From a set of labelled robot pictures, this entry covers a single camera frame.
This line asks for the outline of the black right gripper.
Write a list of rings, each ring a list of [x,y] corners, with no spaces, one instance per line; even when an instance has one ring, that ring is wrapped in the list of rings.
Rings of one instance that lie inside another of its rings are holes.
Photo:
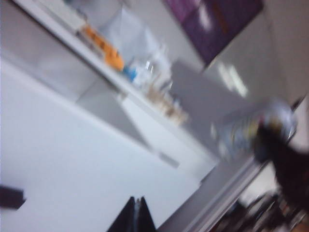
[[[309,152],[289,147],[265,126],[259,126],[253,150],[256,160],[275,160],[276,178],[286,201],[308,212]]]

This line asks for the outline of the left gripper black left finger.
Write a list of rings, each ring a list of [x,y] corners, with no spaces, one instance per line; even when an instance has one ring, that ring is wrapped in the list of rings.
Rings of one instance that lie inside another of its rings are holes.
[[[130,197],[107,232],[132,232],[135,214],[135,198]]]

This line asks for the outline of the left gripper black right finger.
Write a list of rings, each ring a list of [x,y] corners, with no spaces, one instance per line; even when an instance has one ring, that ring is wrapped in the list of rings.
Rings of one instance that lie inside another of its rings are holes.
[[[155,224],[153,222],[151,213],[147,206],[144,197],[140,199],[139,207],[139,231],[140,232],[156,232]]]

